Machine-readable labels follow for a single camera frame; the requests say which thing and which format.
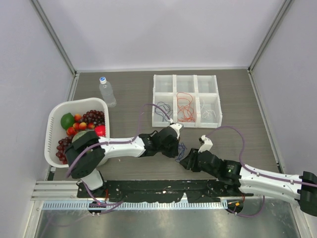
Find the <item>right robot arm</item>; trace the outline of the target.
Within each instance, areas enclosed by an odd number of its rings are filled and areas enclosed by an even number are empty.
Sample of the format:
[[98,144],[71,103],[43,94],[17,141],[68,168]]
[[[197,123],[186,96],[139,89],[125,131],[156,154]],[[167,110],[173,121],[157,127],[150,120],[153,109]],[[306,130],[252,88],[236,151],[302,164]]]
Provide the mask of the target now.
[[311,172],[304,171],[302,175],[268,172],[237,161],[222,160],[210,151],[198,149],[191,149],[180,164],[186,170],[215,177],[230,196],[262,195],[298,204],[302,212],[317,215],[317,177]]

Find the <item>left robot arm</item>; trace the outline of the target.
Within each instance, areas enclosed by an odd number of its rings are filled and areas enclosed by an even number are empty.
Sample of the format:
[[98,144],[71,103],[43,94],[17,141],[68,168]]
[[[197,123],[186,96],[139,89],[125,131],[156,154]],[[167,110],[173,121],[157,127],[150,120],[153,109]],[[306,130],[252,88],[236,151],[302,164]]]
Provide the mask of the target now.
[[178,156],[180,130],[183,125],[172,123],[160,131],[131,138],[107,138],[87,131],[65,150],[69,169],[67,177],[80,179],[95,198],[102,197],[106,186],[97,166],[110,158],[151,157],[162,153],[168,158]]

